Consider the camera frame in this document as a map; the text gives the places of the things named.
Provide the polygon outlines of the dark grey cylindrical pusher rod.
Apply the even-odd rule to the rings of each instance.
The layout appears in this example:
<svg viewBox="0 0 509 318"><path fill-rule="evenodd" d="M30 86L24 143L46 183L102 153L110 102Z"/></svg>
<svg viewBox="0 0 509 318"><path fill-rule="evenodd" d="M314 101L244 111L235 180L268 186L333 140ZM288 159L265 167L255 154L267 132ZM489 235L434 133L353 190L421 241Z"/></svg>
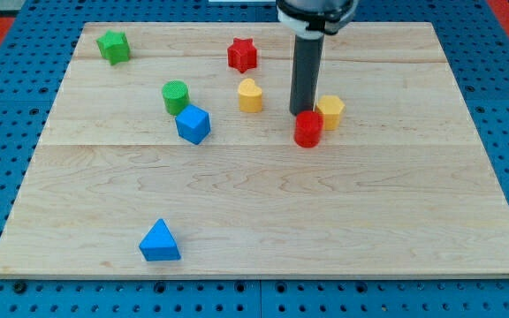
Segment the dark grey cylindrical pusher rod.
<svg viewBox="0 0 509 318"><path fill-rule="evenodd" d="M312 110L323 51L323 36L316 39L295 37L289 110L297 116Z"/></svg>

